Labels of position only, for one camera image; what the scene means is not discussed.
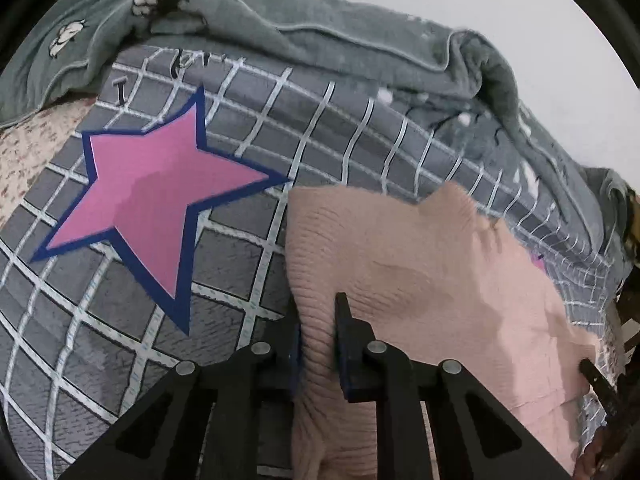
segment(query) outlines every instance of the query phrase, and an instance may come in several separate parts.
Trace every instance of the white surface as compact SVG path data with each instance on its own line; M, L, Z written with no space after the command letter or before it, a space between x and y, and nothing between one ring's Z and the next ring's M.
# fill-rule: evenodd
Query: white surface
M572 0L351 0L484 34L520 96L581 164L615 168L640 190L640 91Z

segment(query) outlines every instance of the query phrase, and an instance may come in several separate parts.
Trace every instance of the metal screw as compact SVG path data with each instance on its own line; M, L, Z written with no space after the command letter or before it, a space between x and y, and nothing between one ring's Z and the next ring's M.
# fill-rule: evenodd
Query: metal screw
M370 341L370 343L367 345L367 349L372 354L383 354L386 352L386 343L377 340Z
M182 361L178 363L175 367L175 371L178 375L190 375L196 369L196 365L191 361Z
M251 352L256 355L265 355L271 352L271 345L269 343L265 343L264 341L258 341L251 345Z
M447 359L442 363L442 369L447 374L457 375L462 371L462 365L455 359Z

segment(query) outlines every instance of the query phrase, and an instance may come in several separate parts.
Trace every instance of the pink star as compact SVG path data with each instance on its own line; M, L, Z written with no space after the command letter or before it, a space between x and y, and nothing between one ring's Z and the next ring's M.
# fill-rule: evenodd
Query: pink star
M91 183L35 258L115 235L112 242L121 238L132 258L114 243L118 254L160 306L178 300L183 264L189 290L182 301L190 298L198 212L287 180L206 148L202 89L175 118L146 134L105 130L85 133L83 141ZM148 277L155 283L146 283Z

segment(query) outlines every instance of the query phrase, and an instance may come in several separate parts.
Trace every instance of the pink cloth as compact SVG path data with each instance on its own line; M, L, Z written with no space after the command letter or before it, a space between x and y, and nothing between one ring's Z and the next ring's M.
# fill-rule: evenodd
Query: pink cloth
M296 399L296 479L375 476L371 404L347 404L334 365L334 295L414 360L462 362L571 470L578 363L597 339L569 325L553 284L503 221L454 184L420 205L347 187L294 188L286 260L305 375Z

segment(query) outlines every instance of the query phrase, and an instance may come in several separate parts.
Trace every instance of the gray checkered bedsheet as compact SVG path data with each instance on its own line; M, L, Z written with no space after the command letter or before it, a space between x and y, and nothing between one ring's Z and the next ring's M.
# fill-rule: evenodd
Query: gray checkered bedsheet
M107 243L29 263L87 183L73 134L0 232L0 394L18 452L36 478L60 475L179 360L222 361L281 316L289 296L284 241L292 185L342 183L414 202L453 179L479 210L505 217L518 239L544 256L569 319L604 334L604 307L617 285L609 245L590 253L545 186L535 196L520 183L518 153L479 102L425 96L427 113L417 118L402 102L388 106L328 74L265 57L184 51L172 76L176 56L149 46L122 52L78 130L152 127L203 84L210 144L288 174L293 184L200 215L186 337ZM113 83L123 76L126 103L118 106ZM524 127L528 119L524 110ZM464 128L491 132L496 146L513 151L514 167L452 148ZM599 364L607 371L602 357ZM267 406L262 416L258 472L288 478L291 412ZM586 400L583 417L586 438L603 419L594 399Z

